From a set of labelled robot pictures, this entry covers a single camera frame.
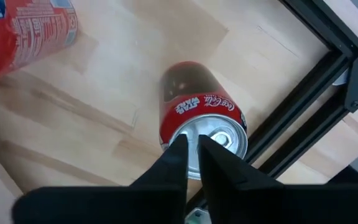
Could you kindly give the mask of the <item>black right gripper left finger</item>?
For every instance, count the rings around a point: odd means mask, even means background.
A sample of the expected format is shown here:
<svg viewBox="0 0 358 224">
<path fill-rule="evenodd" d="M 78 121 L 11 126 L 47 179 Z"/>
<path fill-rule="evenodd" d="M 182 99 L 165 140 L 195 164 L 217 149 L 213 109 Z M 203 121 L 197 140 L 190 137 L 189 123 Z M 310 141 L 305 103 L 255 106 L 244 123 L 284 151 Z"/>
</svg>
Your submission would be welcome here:
<svg viewBox="0 0 358 224">
<path fill-rule="evenodd" d="M 179 135 L 125 187 L 41 187 L 12 206 L 14 223 L 184 223 L 188 140 Z"/>
</svg>

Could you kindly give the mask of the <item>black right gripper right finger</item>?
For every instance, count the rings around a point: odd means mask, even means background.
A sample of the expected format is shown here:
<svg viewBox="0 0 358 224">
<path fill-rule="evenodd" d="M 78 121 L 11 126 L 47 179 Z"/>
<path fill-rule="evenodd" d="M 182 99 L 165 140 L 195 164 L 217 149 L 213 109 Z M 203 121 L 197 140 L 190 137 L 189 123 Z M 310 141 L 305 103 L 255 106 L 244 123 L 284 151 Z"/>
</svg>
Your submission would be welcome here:
<svg viewBox="0 0 358 224">
<path fill-rule="evenodd" d="M 358 223 L 358 184 L 283 184 L 206 135 L 198 157 L 213 223 Z"/>
</svg>

